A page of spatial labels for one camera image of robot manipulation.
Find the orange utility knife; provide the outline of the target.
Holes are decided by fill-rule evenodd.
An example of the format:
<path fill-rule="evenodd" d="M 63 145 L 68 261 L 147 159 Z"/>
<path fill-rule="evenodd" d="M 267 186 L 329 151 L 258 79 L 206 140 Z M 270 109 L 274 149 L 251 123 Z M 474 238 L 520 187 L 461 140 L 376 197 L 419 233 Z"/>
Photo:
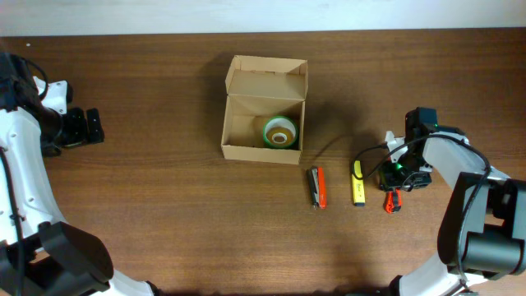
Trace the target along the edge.
<path fill-rule="evenodd" d="M 387 213 L 393 214 L 399 212 L 402 208 L 403 202 L 401 197 L 401 191 L 396 188 L 386 193 L 386 199 L 384 209 Z"/>

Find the orange black stapler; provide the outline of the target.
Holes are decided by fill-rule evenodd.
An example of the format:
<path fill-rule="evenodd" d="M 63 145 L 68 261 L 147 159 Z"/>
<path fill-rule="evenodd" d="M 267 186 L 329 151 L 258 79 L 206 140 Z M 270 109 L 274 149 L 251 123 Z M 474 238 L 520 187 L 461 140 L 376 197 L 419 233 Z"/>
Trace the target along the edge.
<path fill-rule="evenodd" d="M 322 167 L 312 166 L 307 170 L 307 181 L 312 205 L 320 209 L 327 207 L 325 173 Z"/>

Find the green tape roll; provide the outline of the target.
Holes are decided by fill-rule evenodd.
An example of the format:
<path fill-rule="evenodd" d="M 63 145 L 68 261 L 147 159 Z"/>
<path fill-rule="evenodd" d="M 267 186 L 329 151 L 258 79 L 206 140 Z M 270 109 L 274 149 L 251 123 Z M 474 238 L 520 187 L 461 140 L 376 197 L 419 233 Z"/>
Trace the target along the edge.
<path fill-rule="evenodd" d="M 288 149 L 299 137 L 296 123 L 285 116 L 270 118 L 263 127 L 264 143 L 275 149 Z"/>

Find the yellow tape roll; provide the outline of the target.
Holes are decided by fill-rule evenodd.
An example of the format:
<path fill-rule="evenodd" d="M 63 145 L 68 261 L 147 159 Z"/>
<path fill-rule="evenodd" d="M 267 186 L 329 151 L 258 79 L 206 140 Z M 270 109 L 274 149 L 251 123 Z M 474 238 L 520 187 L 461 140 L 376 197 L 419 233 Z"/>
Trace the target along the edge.
<path fill-rule="evenodd" d="M 285 127 L 273 127 L 265 134 L 265 139 L 271 147 L 286 148 L 295 142 L 296 136 Z"/>

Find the brown cardboard box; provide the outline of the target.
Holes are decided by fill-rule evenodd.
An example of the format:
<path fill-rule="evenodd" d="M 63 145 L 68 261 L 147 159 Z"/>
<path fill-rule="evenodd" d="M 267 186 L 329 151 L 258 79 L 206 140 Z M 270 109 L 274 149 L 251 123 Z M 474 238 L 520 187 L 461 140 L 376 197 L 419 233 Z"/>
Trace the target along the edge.
<path fill-rule="evenodd" d="M 298 164 L 308 91 L 308 63 L 302 59 L 233 57 L 225 78 L 227 92 L 221 149 L 227 160 Z M 291 118 L 299 137 L 288 149 L 268 147 L 263 127 L 272 117 Z"/>

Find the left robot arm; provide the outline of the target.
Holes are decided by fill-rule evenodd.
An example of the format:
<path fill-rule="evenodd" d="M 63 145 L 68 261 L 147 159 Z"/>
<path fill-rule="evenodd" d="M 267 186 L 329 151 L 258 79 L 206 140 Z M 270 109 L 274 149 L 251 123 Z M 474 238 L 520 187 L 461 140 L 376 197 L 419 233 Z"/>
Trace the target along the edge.
<path fill-rule="evenodd" d="M 69 224 L 44 158 L 104 141 L 97 109 L 69 108 L 67 81 L 1 55 L 1 289 L 9 295 L 159 295 L 113 267 L 103 242 Z"/>

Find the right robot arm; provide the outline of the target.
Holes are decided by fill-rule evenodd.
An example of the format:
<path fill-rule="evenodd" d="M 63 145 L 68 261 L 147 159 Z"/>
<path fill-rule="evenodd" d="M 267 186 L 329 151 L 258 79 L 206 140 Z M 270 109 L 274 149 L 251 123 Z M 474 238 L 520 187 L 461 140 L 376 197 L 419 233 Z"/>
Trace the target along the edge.
<path fill-rule="evenodd" d="M 452 194 L 437 236 L 437 251 L 390 295 L 470 295 L 471 286 L 525 271 L 525 183 L 490 165 L 457 127 L 441 126 L 434 109 L 405 115 L 405 135 L 385 135 L 378 169 L 385 210 L 401 209 L 403 191 L 425 188 L 437 171 Z"/>

